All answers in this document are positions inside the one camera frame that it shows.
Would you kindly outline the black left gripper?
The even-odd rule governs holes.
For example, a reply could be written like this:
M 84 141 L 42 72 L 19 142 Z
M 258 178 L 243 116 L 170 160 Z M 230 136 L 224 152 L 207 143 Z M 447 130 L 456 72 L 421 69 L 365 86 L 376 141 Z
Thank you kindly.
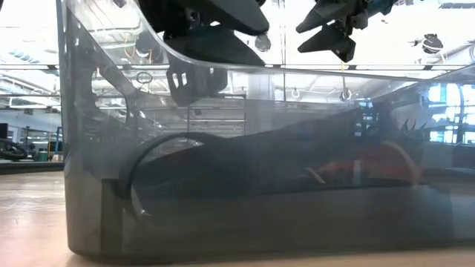
M 260 0 L 191 0 L 212 21 L 257 36 L 269 30 Z M 232 30 L 221 25 L 190 30 L 189 10 L 175 0 L 138 0 L 140 10 L 165 43 L 191 59 L 230 65 L 265 65 Z

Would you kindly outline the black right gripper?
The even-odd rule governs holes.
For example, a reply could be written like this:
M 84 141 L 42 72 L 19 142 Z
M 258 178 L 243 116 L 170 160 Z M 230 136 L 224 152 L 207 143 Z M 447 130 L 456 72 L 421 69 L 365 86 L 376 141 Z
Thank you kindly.
M 316 0 L 313 8 L 295 30 L 304 33 L 346 16 L 350 18 L 351 27 L 363 30 L 368 26 L 370 17 L 377 13 L 386 16 L 396 2 L 397 0 Z M 300 53 L 326 50 L 331 51 L 342 62 L 350 62 L 354 57 L 356 43 L 342 30 L 326 25 L 298 47 Z

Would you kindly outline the orange rubber band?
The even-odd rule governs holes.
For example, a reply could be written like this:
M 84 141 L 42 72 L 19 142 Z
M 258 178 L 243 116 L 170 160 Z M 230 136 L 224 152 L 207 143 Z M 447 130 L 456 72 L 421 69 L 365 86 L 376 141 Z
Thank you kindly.
M 307 167 L 306 171 L 321 184 L 336 180 L 338 172 L 352 177 L 356 174 L 360 179 L 375 178 L 378 182 L 386 179 L 409 185 L 418 185 L 422 178 L 422 170 L 411 155 L 402 146 L 390 141 L 348 158 L 334 159 L 319 168 Z

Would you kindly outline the clear grey plastic bin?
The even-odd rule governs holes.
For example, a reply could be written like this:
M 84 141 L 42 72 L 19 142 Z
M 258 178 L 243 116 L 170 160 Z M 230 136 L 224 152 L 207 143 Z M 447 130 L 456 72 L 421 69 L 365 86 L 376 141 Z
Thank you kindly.
M 298 47 L 316 0 L 260 0 L 272 43 L 212 21 L 191 0 L 190 30 L 221 25 L 263 67 L 170 48 L 138 0 L 56 0 L 68 246 L 133 263 L 270 260 L 470 248 L 475 252 L 475 0 L 397 0 L 363 30 L 350 62 Z M 409 41 L 436 33 L 436 54 Z M 134 173 L 135 222 L 117 196 L 140 144 L 182 132 Z M 306 171 L 384 141 L 422 170 L 409 185 Z

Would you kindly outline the black rubber band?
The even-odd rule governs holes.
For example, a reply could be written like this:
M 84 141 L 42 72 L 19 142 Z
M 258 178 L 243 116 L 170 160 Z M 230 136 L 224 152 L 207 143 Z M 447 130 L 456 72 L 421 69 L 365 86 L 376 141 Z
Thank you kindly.
M 151 152 L 154 148 L 160 146 L 161 144 L 179 137 L 193 139 L 203 143 L 210 142 L 213 145 L 220 145 L 226 141 L 225 138 L 221 136 L 215 136 L 210 133 L 182 132 L 172 133 L 166 136 L 156 136 L 137 146 L 130 153 L 129 158 L 119 170 L 119 182 L 117 189 L 117 196 L 122 200 L 125 211 L 131 216 L 131 218 L 135 222 L 140 221 L 140 216 L 134 210 L 133 203 L 131 200 L 131 187 L 134 179 L 134 173 L 138 169 L 140 162 L 149 152 Z

